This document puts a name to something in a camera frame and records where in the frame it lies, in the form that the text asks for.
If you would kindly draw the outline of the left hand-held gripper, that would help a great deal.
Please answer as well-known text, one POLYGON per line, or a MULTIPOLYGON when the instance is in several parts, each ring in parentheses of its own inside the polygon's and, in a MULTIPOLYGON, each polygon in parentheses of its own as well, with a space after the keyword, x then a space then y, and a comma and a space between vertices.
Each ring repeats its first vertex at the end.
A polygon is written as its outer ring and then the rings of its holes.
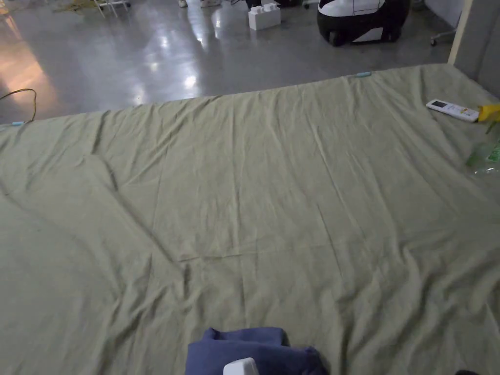
POLYGON ((223 375, 260 375, 253 358, 243 358, 226 364, 223 375))

